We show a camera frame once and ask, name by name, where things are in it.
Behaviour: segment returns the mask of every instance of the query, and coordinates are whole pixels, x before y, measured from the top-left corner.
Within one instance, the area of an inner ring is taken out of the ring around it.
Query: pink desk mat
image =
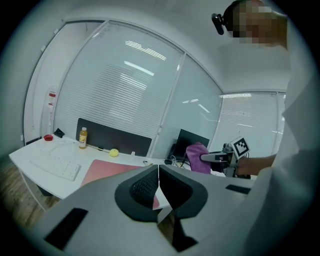
[[[137,168],[141,168],[141,166],[133,166],[133,165],[126,165],[120,163],[113,163],[101,160],[93,160],[92,164],[87,171],[81,186],[99,180],[106,177],[110,177],[112,175],[121,174],[124,172],[128,172]],[[153,209],[158,208],[160,205],[156,196],[153,199]]]

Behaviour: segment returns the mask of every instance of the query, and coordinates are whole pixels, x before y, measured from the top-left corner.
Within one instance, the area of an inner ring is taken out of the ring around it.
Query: window
[[[167,158],[180,130],[212,139],[218,123],[221,90],[212,78],[189,56],[168,107],[152,157]]]
[[[54,129],[75,139],[78,118],[83,118],[154,140],[182,56],[150,32],[109,22],[70,67],[58,96]]]
[[[250,157],[274,153],[278,136],[276,93],[233,93],[221,95],[222,110],[210,151],[221,151],[224,143],[244,137]]]
[[[282,116],[282,114],[285,111],[285,101],[286,101],[286,95],[284,93],[278,93],[277,95],[278,129],[277,129],[277,136],[274,144],[273,154],[276,154],[278,152],[280,143],[282,140],[282,134],[284,134],[285,118]]]

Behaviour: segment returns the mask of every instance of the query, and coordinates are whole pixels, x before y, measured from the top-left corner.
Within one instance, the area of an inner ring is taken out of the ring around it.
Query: yellow ball
[[[110,157],[114,157],[114,158],[116,158],[116,157],[119,155],[119,150],[118,150],[118,149],[113,148],[113,149],[111,149],[111,150],[110,150],[109,155],[110,155]]]

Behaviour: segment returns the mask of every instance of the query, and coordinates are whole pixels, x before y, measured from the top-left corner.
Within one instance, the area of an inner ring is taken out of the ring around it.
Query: pink cloth
[[[202,174],[211,174],[211,164],[207,161],[202,161],[200,159],[201,155],[209,154],[208,149],[197,142],[194,145],[190,145],[186,148],[186,155],[188,156],[191,170],[193,172],[202,173]]]
[[[99,179],[128,172],[137,168],[141,168],[141,166],[113,163],[96,159],[93,160],[92,164],[90,165],[89,170],[87,171],[81,186]],[[158,208],[159,205],[160,203],[157,197],[154,196],[153,209]]]

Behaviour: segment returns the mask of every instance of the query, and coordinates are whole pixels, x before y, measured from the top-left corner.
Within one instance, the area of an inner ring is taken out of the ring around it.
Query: black monitor
[[[178,140],[176,142],[176,145],[173,151],[173,155],[177,160],[182,161],[185,159],[185,153],[188,146],[196,144],[197,142],[200,142],[205,147],[208,147],[209,141],[210,140],[207,138],[201,137],[199,135],[196,135],[194,133],[181,129]]]

